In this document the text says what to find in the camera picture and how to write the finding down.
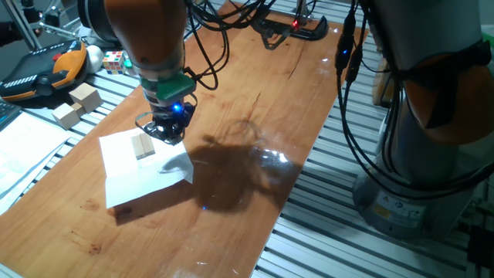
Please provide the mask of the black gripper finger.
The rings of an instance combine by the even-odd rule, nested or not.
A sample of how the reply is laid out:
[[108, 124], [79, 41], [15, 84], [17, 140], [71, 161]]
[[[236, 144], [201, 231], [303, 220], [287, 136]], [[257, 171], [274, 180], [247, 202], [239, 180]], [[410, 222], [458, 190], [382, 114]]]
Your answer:
[[171, 145], [176, 145], [184, 140], [186, 125], [183, 123], [169, 124], [167, 127], [168, 136], [167, 142]]
[[151, 121], [144, 126], [144, 132], [150, 137], [155, 137], [157, 139], [166, 139], [167, 130], [166, 127], [157, 123], [156, 121]]

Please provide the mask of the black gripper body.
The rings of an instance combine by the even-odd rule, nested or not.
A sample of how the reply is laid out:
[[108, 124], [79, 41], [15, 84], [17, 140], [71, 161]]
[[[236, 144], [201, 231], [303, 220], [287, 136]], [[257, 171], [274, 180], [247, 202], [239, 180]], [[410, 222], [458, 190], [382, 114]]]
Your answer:
[[185, 129], [189, 126], [195, 113], [197, 104], [184, 102], [183, 99], [169, 103], [166, 106], [160, 105], [156, 100], [150, 100], [152, 121], [147, 124], [148, 129], [165, 127], [166, 124], [173, 126], [177, 124], [178, 129]]

